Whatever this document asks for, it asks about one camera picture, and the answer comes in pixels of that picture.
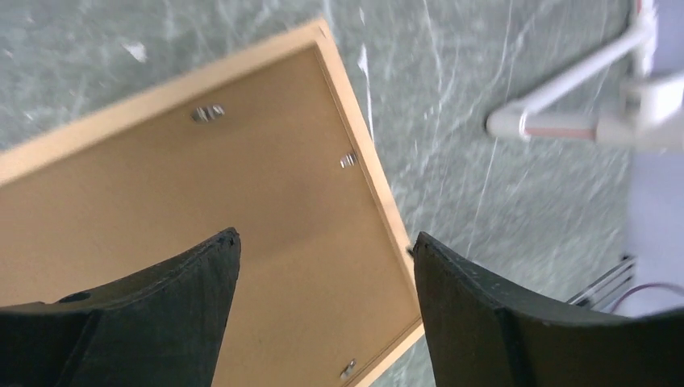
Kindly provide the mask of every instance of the gray marble surface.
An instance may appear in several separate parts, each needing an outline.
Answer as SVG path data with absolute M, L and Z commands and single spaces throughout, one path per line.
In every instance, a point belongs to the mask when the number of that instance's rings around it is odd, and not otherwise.
M 567 298 L 621 253 L 628 154 L 494 140 L 486 113 L 619 34 L 627 0 L 3 0 L 0 149 L 317 15 L 409 232 Z M 556 108 L 615 99 L 624 64 Z M 376 386 L 433 385 L 421 340 Z

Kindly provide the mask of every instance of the wooden frame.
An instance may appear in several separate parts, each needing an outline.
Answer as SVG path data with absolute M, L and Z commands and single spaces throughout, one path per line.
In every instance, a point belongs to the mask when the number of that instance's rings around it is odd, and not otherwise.
M 348 137 L 360 161 L 359 165 L 382 215 L 398 264 L 404 272 L 406 281 L 415 287 L 413 263 L 406 253 L 411 241 L 390 192 L 332 34 L 323 20 L 316 20 L 294 31 L 273 37 L 253 48 L 144 91 L 133 98 L 0 154 L 0 189 L 129 128 L 169 112 L 216 89 L 217 85 L 241 78 L 308 48 L 316 49 L 319 61 L 323 64 L 321 67 L 328 86 L 336 99 L 340 117 L 344 120 Z M 413 298 L 413 302 L 418 305 L 414 294 Z M 380 351 L 371 364 L 355 373 L 344 385 L 370 385 L 422 334 L 423 326 L 418 319 L 389 347 L 379 348 Z

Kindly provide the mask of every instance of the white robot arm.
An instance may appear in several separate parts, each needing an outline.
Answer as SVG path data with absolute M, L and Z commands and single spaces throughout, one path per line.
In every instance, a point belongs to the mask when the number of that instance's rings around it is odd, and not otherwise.
M 487 119 L 488 132 L 507 138 L 588 139 L 642 151 L 684 151 L 684 73 L 650 77 L 656 44 L 653 0 L 636 0 L 631 26 L 618 39 L 496 110 Z M 621 85 L 618 109 L 598 115 L 542 112 L 628 53 L 632 54 L 633 74 Z

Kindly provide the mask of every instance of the white wall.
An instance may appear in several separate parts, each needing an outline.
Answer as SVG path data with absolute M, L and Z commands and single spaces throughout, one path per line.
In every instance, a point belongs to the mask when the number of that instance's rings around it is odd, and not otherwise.
M 657 73 L 684 71 L 684 1 L 659 0 Z M 627 251 L 638 255 L 637 284 L 684 285 L 684 154 L 636 154 L 632 164 Z M 684 298 L 645 289 L 625 300 L 620 314 L 636 316 L 684 306 Z

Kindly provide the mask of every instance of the wire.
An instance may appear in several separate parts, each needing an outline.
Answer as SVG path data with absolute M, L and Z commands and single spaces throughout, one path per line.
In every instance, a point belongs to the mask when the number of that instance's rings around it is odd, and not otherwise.
M 675 284 L 670 284 L 668 282 L 650 282 L 648 284 L 643 284 L 643 285 L 638 285 L 630 290 L 628 290 L 625 294 L 622 295 L 622 297 L 618 298 L 618 301 L 613 304 L 613 307 L 610 310 L 610 313 L 615 312 L 618 310 L 619 306 L 626 300 L 629 296 L 633 295 L 634 293 L 644 290 L 644 289 L 667 289 L 673 293 L 676 293 L 682 297 L 684 297 L 684 287 L 681 287 L 680 285 L 675 285 Z

